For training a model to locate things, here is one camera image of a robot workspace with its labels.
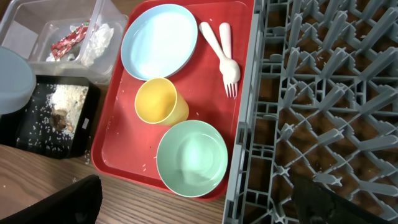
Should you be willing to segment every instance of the yellow cup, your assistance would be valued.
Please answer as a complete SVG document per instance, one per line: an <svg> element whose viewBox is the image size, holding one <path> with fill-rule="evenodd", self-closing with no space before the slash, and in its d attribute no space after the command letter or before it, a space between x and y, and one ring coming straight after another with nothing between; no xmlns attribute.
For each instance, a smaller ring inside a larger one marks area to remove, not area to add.
<svg viewBox="0 0 398 224"><path fill-rule="evenodd" d="M136 95L136 113L148 124L175 125L189 115L187 102L166 78L146 81Z"/></svg>

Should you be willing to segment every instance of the red wrapper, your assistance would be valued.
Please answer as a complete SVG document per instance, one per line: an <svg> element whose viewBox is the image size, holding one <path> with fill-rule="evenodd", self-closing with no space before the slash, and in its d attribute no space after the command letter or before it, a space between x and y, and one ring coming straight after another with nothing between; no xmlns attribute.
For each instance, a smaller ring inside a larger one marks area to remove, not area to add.
<svg viewBox="0 0 398 224"><path fill-rule="evenodd" d="M68 53L74 45L76 45L86 37L86 32L89 24L90 21L83 23L81 26L77 27L75 31L68 34L65 38L51 45L51 52L56 60L62 58L62 56Z"/></svg>

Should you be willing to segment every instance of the lid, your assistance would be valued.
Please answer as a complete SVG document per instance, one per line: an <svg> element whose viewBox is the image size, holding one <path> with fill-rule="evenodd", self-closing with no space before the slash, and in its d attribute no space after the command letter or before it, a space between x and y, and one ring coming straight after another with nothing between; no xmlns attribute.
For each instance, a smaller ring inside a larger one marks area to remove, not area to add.
<svg viewBox="0 0 398 224"><path fill-rule="evenodd" d="M0 114L23 108L36 86L33 70L21 56L0 47Z"/></svg>

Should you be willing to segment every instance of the black tray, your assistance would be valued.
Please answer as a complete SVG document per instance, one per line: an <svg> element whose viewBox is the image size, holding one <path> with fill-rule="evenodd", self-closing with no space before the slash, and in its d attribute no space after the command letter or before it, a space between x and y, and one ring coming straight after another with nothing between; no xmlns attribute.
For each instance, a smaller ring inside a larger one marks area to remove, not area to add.
<svg viewBox="0 0 398 224"><path fill-rule="evenodd" d="M36 77L37 86L28 104L15 113L0 117L0 144L54 159L82 156L100 99L100 89L86 78L42 75ZM57 132L52 130L47 132L42 122L45 118L50 118L51 110L42 108L46 107L47 95L54 92L51 85L57 84L88 87L73 139L62 139Z"/></svg>

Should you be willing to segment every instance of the table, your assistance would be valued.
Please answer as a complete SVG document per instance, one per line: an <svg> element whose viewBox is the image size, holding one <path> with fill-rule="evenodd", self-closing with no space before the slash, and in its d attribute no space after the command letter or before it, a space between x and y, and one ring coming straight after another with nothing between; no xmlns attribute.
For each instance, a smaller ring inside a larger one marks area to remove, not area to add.
<svg viewBox="0 0 398 224"><path fill-rule="evenodd" d="M140 2L113 0L115 6L126 15ZM102 87L95 124L101 114L105 95L106 87ZM97 223L221 223L224 197L214 202L198 202L101 175L91 161L88 165L86 162L85 157L59 161L0 146L0 219L62 190L74 180L96 174L100 176L103 186L103 203Z"/></svg>

